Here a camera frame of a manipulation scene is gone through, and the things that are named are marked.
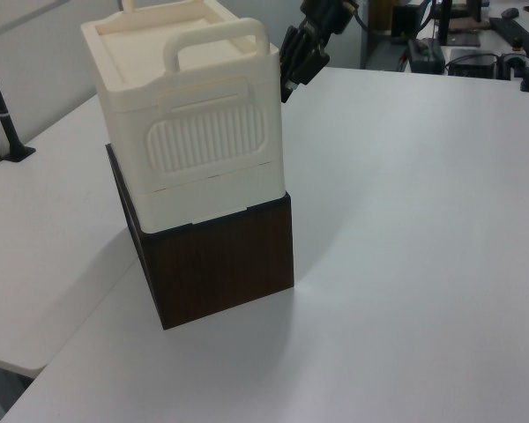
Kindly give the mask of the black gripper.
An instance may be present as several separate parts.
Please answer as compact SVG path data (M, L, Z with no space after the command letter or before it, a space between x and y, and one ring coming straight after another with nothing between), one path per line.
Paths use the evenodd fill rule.
M286 103L292 88L288 87L296 68L296 84L307 85L330 61L324 51L332 34L342 34L358 10L355 1L304 0L300 11L304 30L290 26L279 51L281 101Z

